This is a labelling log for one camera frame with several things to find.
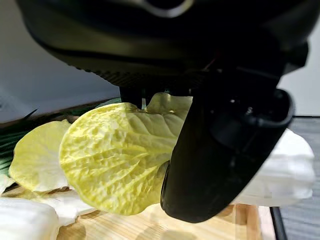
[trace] gray carpet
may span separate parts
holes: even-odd
[[[281,207],[288,240],[320,240],[320,118],[296,118],[290,128],[310,144],[314,155],[316,183],[313,197]]]

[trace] fake vegetable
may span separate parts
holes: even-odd
[[[134,215],[158,203],[191,102],[158,93],[145,111],[118,103],[81,116],[60,146],[69,183],[86,203],[107,212]],[[313,158],[308,143],[287,129],[234,203],[281,206],[311,197]]]
[[[146,110],[130,103],[93,109],[68,129],[60,165],[82,200],[134,215],[159,203],[162,183],[191,97],[156,94]]]
[[[7,187],[10,187],[15,183],[15,180],[8,177],[5,174],[0,174],[0,196],[6,190]]]
[[[26,199],[0,197],[1,240],[55,240],[58,216],[47,205]]]
[[[309,144],[287,129],[234,203],[278,207],[312,196],[316,180]]]
[[[74,190],[57,191],[54,193],[37,193],[25,190],[15,197],[48,204],[54,208],[58,215],[60,226],[73,224],[78,216],[89,214],[96,210],[94,207],[84,203]]]
[[[10,176],[21,186],[49,192],[68,185],[59,165],[59,146],[71,124],[51,121],[27,133],[15,146]]]

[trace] white wall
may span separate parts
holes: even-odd
[[[0,124],[119,96],[118,87],[49,55],[29,36],[14,0],[0,0]]]
[[[309,39],[309,56],[304,68],[285,75],[279,87],[291,93],[300,116],[320,116],[320,22]]]

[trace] white vegetable piece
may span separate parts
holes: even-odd
[[[0,174],[0,196],[6,190],[7,187],[10,187],[15,183],[15,180],[8,177],[5,174]]]
[[[17,197],[48,204],[54,208],[58,215],[60,226],[73,224],[78,216],[89,214],[96,210],[94,207],[83,202],[74,190],[46,194],[37,194],[36,192],[26,190]]]
[[[309,144],[287,129],[233,203],[278,207],[310,198],[316,180],[314,158]]]
[[[0,197],[1,240],[55,240],[59,227],[58,216],[51,206]]]

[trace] wooden tray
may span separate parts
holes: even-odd
[[[95,211],[60,228],[58,240],[276,240],[268,207],[230,205],[208,221],[169,217],[159,204],[134,216]]]

